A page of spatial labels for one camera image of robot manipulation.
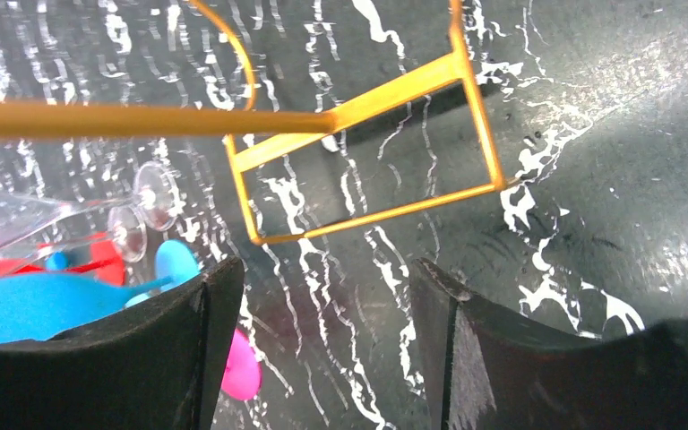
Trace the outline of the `blue wine glass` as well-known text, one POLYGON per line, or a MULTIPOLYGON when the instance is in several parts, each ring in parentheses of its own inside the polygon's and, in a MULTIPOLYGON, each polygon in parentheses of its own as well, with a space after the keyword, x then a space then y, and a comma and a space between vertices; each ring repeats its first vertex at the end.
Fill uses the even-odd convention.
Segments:
POLYGON ((168 240, 156 252, 155 272, 155 280, 133 287, 57 271, 2 277, 0 343, 48 340, 141 303, 153 289, 176 288, 196 277, 200 268, 188 246, 168 240))
POLYGON ((71 259, 65 252, 56 252, 49 255, 44 261, 46 271, 65 271, 70 267, 71 259))

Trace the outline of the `red wine glass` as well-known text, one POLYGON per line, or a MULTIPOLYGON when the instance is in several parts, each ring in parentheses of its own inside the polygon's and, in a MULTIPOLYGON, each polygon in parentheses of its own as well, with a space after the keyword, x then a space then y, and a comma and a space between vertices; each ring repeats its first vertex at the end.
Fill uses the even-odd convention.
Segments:
POLYGON ((71 259, 66 273, 90 274, 97 280, 116 287, 125 284, 125 262, 109 233, 39 245, 19 246, 13 258, 0 256, 0 278, 13 274, 53 272, 44 268, 45 259, 56 252, 65 252, 71 259))

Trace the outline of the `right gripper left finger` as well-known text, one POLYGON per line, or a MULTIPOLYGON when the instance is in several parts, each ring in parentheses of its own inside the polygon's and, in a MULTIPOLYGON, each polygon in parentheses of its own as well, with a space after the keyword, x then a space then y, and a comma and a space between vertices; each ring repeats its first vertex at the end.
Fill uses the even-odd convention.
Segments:
POLYGON ((49 340, 0 344, 0 429, 208 429, 244 293, 231 256, 49 340))

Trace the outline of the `blue wine glass front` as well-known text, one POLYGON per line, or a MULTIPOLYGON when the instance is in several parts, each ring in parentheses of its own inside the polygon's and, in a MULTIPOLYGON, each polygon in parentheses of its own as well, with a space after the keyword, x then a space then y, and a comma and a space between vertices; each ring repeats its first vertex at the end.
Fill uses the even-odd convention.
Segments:
POLYGON ((71 259, 65 252, 56 252, 49 255, 44 261, 46 271, 65 271, 70 267, 71 259))

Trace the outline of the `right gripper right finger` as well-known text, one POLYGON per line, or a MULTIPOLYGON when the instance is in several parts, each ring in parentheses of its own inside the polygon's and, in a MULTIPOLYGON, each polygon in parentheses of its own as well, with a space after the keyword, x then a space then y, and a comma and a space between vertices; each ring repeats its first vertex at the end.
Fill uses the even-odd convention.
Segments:
POLYGON ((688 429, 688 319, 591 340, 427 259, 408 283, 433 429, 688 429))

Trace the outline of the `pink wine glass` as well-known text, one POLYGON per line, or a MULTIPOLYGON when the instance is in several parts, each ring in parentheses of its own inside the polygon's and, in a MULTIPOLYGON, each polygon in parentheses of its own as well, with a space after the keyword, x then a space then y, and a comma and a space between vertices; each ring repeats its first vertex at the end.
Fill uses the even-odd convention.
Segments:
POLYGON ((262 368, 248 338, 234 330, 220 388, 235 400, 254 399, 262 385, 262 368))

